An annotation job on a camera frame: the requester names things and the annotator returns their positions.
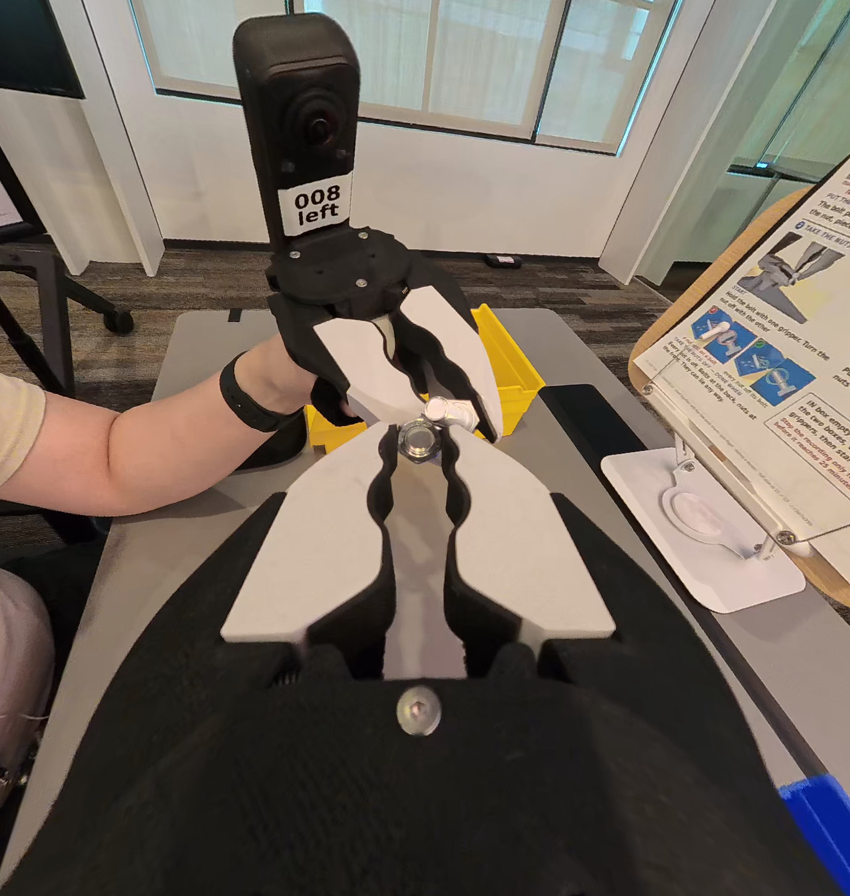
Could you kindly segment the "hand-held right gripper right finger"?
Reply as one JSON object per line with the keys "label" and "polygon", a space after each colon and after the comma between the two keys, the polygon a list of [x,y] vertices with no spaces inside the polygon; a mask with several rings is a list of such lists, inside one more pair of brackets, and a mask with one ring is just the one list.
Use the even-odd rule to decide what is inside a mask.
{"label": "hand-held right gripper right finger", "polygon": [[483,678],[508,644],[535,658],[555,640],[601,640],[616,623],[553,494],[529,469],[454,424],[442,433],[446,515],[443,610]]}

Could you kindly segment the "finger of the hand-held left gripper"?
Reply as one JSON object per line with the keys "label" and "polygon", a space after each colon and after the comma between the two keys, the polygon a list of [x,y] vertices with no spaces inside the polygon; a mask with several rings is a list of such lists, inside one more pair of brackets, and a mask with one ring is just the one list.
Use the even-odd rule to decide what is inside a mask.
{"label": "finger of the hand-held left gripper", "polygon": [[373,321],[313,314],[311,404],[334,425],[404,425],[423,415],[412,378],[388,356],[388,340]]}
{"label": "finger of the hand-held left gripper", "polygon": [[447,397],[470,401],[476,430],[498,442],[504,422],[498,386],[464,293],[448,283],[410,288],[390,314],[400,367],[418,393],[431,386]]}

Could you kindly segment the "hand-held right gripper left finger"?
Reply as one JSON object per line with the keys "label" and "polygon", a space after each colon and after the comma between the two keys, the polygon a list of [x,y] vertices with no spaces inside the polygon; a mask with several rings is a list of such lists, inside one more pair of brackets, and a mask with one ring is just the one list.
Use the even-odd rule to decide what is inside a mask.
{"label": "hand-held right gripper left finger", "polygon": [[384,678],[396,468],[397,427],[377,423],[292,483],[223,622],[225,642],[331,646],[354,678]]}

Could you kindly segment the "yellow plastic bin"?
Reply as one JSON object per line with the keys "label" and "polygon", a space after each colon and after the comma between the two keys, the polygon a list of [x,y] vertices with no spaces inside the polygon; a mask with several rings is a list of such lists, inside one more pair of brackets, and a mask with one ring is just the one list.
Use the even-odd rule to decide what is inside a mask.
{"label": "yellow plastic bin", "polygon": [[[515,431],[539,390],[545,386],[545,382],[493,309],[482,304],[473,310],[473,316],[497,382],[504,423],[503,433],[508,437]],[[348,427],[336,427],[312,406],[307,406],[305,413],[309,444],[315,449],[323,449],[326,454],[363,433],[367,428],[365,422]]]}

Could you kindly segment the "steel hex bolt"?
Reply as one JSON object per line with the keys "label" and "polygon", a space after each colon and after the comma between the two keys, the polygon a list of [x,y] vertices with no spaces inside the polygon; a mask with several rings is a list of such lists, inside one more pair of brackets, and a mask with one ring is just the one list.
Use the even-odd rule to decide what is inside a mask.
{"label": "steel hex bolt", "polygon": [[451,399],[444,396],[429,398],[423,409],[423,418],[438,428],[462,427],[473,433],[479,425],[479,415],[469,400]]}

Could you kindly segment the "steel hex nut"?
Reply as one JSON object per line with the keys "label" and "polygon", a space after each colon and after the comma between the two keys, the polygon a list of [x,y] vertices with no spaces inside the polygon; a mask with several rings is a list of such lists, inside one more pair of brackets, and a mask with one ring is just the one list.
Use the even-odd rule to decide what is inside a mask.
{"label": "steel hex nut", "polygon": [[398,431],[397,452],[415,464],[437,461],[441,454],[440,428],[425,418],[407,422]]}

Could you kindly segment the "blue plastic bin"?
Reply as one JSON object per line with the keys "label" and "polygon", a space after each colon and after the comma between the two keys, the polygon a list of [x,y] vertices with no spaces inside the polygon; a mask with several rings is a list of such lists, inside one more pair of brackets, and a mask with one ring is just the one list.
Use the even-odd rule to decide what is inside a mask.
{"label": "blue plastic bin", "polygon": [[803,778],[780,797],[834,880],[850,895],[850,797],[831,774]]}

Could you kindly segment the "person's left forearm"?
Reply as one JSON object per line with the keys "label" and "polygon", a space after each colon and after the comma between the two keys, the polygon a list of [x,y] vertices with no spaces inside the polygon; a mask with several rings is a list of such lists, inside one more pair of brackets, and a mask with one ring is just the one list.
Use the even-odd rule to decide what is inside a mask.
{"label": "person's left forearm", "polygon": [[45,392],[38,437],[0,499],[93,516],[138,514],[205,491],[257,438],[214,380],[123,413]]}

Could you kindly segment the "black wristband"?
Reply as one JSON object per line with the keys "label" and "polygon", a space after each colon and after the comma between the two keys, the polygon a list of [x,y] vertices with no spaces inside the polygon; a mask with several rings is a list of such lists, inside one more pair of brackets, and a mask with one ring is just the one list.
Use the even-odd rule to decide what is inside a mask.
{"label": "black wristband", "polygon": [[284,427],[294,424],[304,416],[304,409],[296,409],[292,413],[279,413],[266,409],[256,402],[239,385],[235,367],[242,352],[232,359],[220,372],[218,384],[227,407],[246,426],[266,434],[275,433]]}

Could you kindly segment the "large paned window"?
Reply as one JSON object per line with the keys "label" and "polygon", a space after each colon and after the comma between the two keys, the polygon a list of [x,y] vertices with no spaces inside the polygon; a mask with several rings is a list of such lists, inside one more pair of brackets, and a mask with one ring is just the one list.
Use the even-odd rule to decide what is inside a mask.
{"label": "large paned window", "polygon": [[359,58],[361,116],[618,155],[677,20],[673,1],[133,1],[155,91],[237,103],[231,39],[325,14]]}

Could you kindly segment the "black desk mat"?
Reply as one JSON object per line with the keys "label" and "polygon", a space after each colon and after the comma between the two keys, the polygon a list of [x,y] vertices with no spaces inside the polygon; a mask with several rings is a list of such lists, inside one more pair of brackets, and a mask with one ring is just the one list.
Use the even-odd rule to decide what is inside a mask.
{"label": "black desk mat", "polygon": [[593,385],[544,386],[538,395],[600,484],[616,495],[601,462],[612,455],[647,451],[649,446]]}

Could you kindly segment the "white tablet stand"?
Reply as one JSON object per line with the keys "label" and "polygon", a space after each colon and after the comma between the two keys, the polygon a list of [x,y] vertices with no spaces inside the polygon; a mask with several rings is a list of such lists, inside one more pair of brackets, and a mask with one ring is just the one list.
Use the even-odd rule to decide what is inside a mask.
{"label": "white tablet stand", "polygon": [[681,440],[608,455],[600,470],[689,594],[710,611],[729,614],[806,587],[799,567]]}

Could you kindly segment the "printed instruction sheet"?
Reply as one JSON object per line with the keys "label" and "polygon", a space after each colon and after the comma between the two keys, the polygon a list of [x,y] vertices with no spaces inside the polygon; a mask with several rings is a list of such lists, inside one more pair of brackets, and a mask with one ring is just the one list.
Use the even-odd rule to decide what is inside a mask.
{"label": "printed instruction sheet", "polygon": [[850,154],[752,223],[629,365],[710,475],[850,606]]}

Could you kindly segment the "person's cream shirt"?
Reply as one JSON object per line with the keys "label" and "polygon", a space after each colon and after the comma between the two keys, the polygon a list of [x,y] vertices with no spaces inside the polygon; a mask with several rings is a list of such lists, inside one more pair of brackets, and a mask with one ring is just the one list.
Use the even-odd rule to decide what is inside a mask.
{"label": "person's cream shirt", "polygon": [[42,426],[45,392],[0,373],[0,487],[22,466]]}

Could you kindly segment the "glass partition panel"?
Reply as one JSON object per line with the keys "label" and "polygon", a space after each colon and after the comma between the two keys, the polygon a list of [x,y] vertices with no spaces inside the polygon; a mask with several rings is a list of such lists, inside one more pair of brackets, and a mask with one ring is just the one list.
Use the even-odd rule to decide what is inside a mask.
{"label": "glass partition panel", "polygon": [[850,154],[850,2],[821,2],[729,172],[815,183]]}

